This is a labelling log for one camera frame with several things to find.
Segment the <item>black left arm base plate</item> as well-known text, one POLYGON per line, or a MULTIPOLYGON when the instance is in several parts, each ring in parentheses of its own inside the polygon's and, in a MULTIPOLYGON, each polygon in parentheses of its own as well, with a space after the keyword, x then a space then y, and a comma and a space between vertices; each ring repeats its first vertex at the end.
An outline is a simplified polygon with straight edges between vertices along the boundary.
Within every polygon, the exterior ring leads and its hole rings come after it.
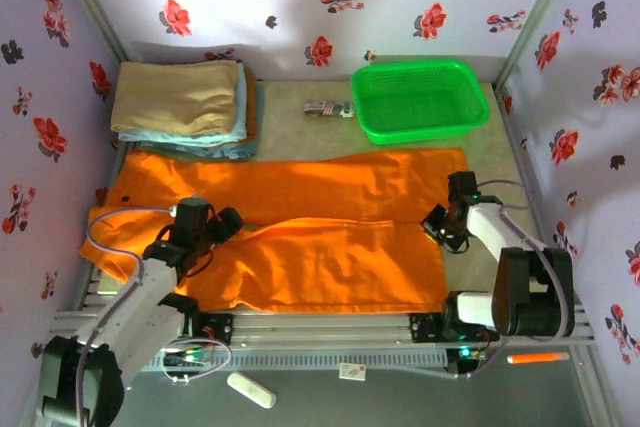
POLYGON ((229 344, 234 330, 234 316, 228 313, 199 313, 188 316, 181 335, 208 338, 229 344))

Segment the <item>folded beige trousers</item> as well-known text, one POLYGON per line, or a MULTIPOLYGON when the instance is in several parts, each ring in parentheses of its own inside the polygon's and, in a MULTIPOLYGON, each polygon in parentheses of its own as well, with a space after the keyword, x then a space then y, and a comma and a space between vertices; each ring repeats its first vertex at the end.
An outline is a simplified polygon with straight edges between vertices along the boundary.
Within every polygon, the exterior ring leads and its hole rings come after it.
POLYGON ((228 134, 235 126, 244 68, 235 61, 121 64, 111 114, 115 132, 228 134))

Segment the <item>green plastic basket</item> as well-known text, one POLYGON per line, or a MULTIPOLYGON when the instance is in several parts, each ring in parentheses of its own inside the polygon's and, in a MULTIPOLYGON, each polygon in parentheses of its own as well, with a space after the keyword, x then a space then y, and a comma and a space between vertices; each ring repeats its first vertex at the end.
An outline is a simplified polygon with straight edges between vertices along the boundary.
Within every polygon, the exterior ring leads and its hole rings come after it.
POLYGON ((350 85, 359 124, 376 145, 463 136, 490 115, 475 73, 458 60, 371 65, 350 85))

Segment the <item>small printed packet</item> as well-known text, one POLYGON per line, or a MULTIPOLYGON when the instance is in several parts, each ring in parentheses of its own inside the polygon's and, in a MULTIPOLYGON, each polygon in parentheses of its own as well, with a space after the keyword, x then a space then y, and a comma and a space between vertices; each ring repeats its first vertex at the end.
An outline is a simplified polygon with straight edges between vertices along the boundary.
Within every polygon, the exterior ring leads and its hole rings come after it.
POLYGON ((350 101, 310 100, 304 104, 303 113, 318 118, 352 118, 355 108, 350 101))

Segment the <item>white plastic remote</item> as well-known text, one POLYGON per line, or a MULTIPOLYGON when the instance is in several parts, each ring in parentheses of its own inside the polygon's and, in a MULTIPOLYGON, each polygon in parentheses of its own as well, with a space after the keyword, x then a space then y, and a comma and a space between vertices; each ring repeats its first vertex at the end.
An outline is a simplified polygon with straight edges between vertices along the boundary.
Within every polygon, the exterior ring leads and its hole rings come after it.
POLYGON ((242 373, 230 373, 227 377, 227 385, 261 408, 271 409, 275 406, 276 395, 242 373))

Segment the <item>folded grey-blue trousers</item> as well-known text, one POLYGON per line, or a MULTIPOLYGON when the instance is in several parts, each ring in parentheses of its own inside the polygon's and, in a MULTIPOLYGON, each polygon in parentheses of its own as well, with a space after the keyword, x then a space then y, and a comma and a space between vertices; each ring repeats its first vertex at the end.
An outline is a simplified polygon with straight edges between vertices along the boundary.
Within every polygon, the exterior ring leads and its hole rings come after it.
POLYGON ((172 144, 154 143, 149 141, 139 142, 138 149, 159 152, 161 155, 177 156, 187 155, 199 159, 248 161, 257 153, 258 143, 261 135, 265 99, 264 88, 261 83, 255 87, 256 93, 256 128, 252 138, 247 137, 242 142, 231 142, 218 147, 183 147, 172 144))

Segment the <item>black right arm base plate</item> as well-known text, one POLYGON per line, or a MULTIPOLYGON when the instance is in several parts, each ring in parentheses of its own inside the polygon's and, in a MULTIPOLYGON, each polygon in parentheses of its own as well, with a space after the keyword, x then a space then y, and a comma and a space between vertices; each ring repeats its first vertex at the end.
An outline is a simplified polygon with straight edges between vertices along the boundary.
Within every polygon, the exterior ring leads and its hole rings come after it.
POLYGON ((463 323, 448 313, 410 314, 409 331, 413 343, 492 343, 500 339, 487 327, 463 323))

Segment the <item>orange trousers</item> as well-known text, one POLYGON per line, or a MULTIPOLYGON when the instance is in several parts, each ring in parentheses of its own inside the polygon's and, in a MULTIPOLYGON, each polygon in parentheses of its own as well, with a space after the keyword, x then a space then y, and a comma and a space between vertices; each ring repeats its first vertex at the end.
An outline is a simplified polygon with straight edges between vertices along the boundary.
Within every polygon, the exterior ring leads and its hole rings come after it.
MULTIPOLYGON (((437 312, 447 296, 439 246, 422 220, 467 167, 453 149, 382 150, 323 161, 182 162, 130 153, 96 239, 140 254, 168 221, 164 209, 199 196, 232 207, 243 229, 212 265, 179 284, 203 310, 239 305, 276 313, 437 312)), ((86 241, 82 257, 127 280, 133 260, 86 241)))

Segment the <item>folded brown trousers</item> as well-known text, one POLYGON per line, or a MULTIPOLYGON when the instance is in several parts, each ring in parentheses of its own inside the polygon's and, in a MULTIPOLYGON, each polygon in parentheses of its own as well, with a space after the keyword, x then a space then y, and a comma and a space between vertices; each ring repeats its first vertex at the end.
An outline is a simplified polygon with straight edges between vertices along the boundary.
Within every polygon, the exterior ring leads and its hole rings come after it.
POLYGON ((249 143, 255 139, 258 133, 257 120, 257 82, 253 72, 248 68, 244 68, 246 76, 247 91, 247 110, 246 110, 246 137, 242 143, 249 143))

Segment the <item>orange marker pen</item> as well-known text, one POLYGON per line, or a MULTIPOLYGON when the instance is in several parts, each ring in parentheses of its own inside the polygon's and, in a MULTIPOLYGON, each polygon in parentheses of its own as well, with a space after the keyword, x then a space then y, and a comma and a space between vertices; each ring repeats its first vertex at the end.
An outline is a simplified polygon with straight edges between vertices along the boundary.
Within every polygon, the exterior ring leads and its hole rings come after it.
POLYGON ((567 352, 516 353, 508 355, 507 362, 511 365, 528 365, 563 362, 569 358, 570 355, 567 352))

